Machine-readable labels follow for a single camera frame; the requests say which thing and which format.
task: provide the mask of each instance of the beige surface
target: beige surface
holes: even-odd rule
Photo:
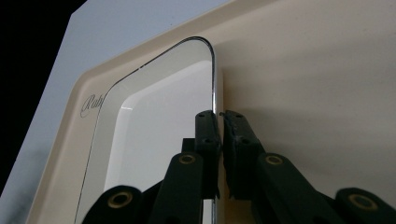
[[[91,143],[83,139],[92,139],[87,127],[95,122],[95,116],[77,122],[81,102],[192,35],[215,47],[224,107],[247,117],[267,151],[288,157],[331,197],[359,187],[396,206],[395,7],[368,0],[236,1],[97,66],[70,96],[29,223],[74,218]],[[238,223],[248,205],[231,207],[224,207],[226,223]]]

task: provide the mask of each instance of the embossed logo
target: embossed logo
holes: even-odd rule
[[[90,95],[87,100],[84,102],[82,105],[81,111],[79,112],[79,115],[82,118],[87,117],[90,114],[90,111],[94,108],[100,107],[102,105],[102,102],[105,99],[103,98],[103,95],[101,94],[99,97],[96,97],[95,94]]]

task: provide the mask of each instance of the clamp jaw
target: clamp jaw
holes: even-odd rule
[[[230,197],[251,201],[256,223],[396,223],[396,210],[364,189],[318,191],[286,157],[266,152],[248,120],[227,110],[223,144],[211,110],[195,117],[163,181],[144,192],[116,186],[104,192],[83,223],[202,223],[203,199],[219,197],[222,151]]]

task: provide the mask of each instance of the black background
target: black background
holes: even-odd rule
[[[85,0],[2,1],[1,190],[46,86],[71,14]]]

